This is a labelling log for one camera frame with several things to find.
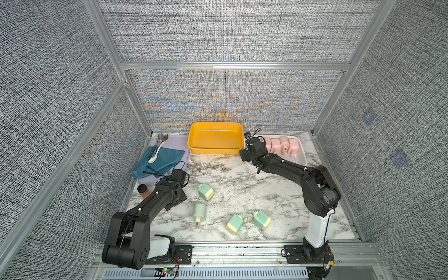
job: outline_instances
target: wire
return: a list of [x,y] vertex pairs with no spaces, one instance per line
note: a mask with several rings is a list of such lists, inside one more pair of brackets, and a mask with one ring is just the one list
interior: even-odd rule
[[[174,256],[175,257],[177,256],[177,262],[176,262],[176,265],[172,269],[174,271],[176,269],[176,267],[177,267],[177,271],[176,271],[176,273],[174,273],[174,278],[172,280],[174,280],[176,278],[177,273],[179,272],[179,261],[180,261],[179,254],[175,254]],[[162,272],[162,276],[160,276],[158,280],[162,279],[163,276],[164,276],[164,274]]]
[[188,182],[190,182],[190,174],[188,174],[188,173],[185,173],[185,174],[188,175],[188,181],[185,183],[185,185],[182,186],[182,188],[185,187],[186,185],[188,185]]
[[166,257],[166,256],[161,256],[161,257],[165,257],[165,258],[168,258],[169,259],[169,263],[171,263],[172,261],[176,261],[176,259],[175,258],[171,258],[171,257]]
[[261,136],[261,135],[257,136],[257,138],[260,138],[260,137],[263,138],[263,141],[266,143],[266,139],[263,136]]
[[[328,223],[327,223],[327,226],[325,227],[325,234],[323,235],[323,245],[324,246],[326,246],[325,245],[325,237],[327,236],[327,229],[328,229],[328,224],[330,223],[330,218],[336,213],[336,209],[333,207],[332,208],[333,209],[333,213],[331,213],[329,216],[328,216]],[[322,263],[322,268],[325,270],[325,255],[326,255],[326,253],[327,252],[324,252],[323,253],[323,263]]]
[[172,280],[174,280],[177,277],[177,274],[179,273],[179,261],[181,260],[181,258],[179,257],[179,254],[176,254],[176,255],[177,255],[177,271],[174,273],[174,278]]
[[261,127],[258,128],[258,129],[254,132],[254,134],[252,135],[252,137],[255,137],[255,134],[257,134],[258,132],[260,132],[260,130],[261,130]]
[[162,175],[162,174],[158,174],[158,173],[151,173],[151,172],[148,172],[148,171],[143,171],[143,173],[157,175],[157,176],[161,176],[161,177],[165,177],[165,178],[170,177],[170,175]]
[[121,245],[123,245],[123,240],[125,239],[126,232],[128,231],[129,225],[131,224],[132,219],[135,217],[135,214],[132,215],[132,218],[129,219],[128,225],[126,226],[125,232],[123,233],[123,238],[121,239],[120,247],[118,248],[118,254],[120,253]]
[[179,168],[179,169],[182,169],[182,168],[184,168],[184,166],[185,166],[185,161],[183,161],[183,160],[181,160],[181,161],[179,161],[178,163],[176,163],[175,165],[174,165],[174,167],[176,167],[176,165],[178,165],[179,163],[183,163],[184,165],[182,165],[182,167],[181,168]]

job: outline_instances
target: pink toy bottle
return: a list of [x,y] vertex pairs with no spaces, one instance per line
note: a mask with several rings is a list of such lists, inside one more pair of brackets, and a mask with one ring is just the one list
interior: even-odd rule
[[271,153],[279,155],[281,152],[281,145],[279,138],[271,138]]
[[267,152],[269,153],[269,152],[271,152],[271,139],[270,138],[264,138],[264,140],[266,140],[266,149],[267,149]]
[[289,139],[286,136],[280,137],[281,154],[285,155],[289,149]]
[[297,151],[299,149],[300,149],[299,141],[294,138],[290,139],[288,154],[290,154],[291,156],[297,156]]

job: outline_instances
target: black robotic arm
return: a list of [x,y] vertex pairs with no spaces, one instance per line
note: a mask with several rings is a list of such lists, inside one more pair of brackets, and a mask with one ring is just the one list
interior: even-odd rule
[[322,267],[312,269],[310,279],[326,277],[334,261],[328,240],[325,240],[330,217],[335,212],[340,194],[329,171],[324,166],[307,167],[284,160],[276,154],[268,153],[265,142],[258,137],[246,138],[246,149],[240,151],[243,161],[252,162],[258,169],[289,179],[302,187],[303,200],[310,210],[308,232],[302,246],[285,246],[288,263],[316,263]]
[[154,191],[126,213],[112,216],[104,243],[102,261],[119,267],[140,269],[150,250],[150,224],[157,214],[186,200],[184,187],[186,173],[174,169],[169,180],[161,180]]
[[268,153],[265,143],[257,137],[247,139],[246,144],[247,149],[240,151],[241,159],[251,161],[258,173],[274,173],[300,185],[303,200],[311,213],[325,217],[330,209],[336,208],[340,195],[324,166],[313,168],[284,160],[276,154]]

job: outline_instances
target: marble countertop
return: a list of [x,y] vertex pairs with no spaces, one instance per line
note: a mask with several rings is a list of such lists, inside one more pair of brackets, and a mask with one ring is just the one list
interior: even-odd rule
[[[261,134],[293,135],[300,139],[307,165],[322,164],[308,132],[262,132]],[[190,153],[187,172],[190,182],[184,188],[188,199],[171,208],[163,209],[151,223],[151,235],[164,234],[181,241],[231,240],[299,240],[307,231],[309,211],[303,201],[302,189],[297,184],[275,174],[261,172],[242,162],[239,155],[198,155]],[[209,202],[199,197],[197,187],[207,183],[215,190]],[[128,209],[142,198],[137,185]],[[207,218],[198,229],[193,219],[194,204],[207,205]],[[263,210],[272,222],[260,231],[251,222],[249,213]],[[247,223],[234,236],[227,232],[226,223],[233,214],[241,213]],[[341,206],[336,208],[328,226],[329,239],[355,239]]]

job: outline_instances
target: teal towel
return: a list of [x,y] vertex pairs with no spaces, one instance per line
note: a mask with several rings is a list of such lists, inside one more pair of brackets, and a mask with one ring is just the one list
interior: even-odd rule
[[131,175],[136,178],[144,178],[147,176],[152,176],[148,173],[143,173],[143,171],[151,172],[151,173],[158,173],[158,174],[165,174],[168,170],[173,168],[176,164],[179,163],[179,161],[182,159],[182,156],[184,155],[185,151],[181,150],[174,150],[174,149],[167,149],[167,148],[160,148],[160,151],[157,155],[157,159],[153,163],[148,163],[149,157],[152,154],[152,151],[155,149],[155,146],[150,146],[145,154],[143,155],[140,162],[137,164],[137,166],[134,168],[134,170],[131,172]]

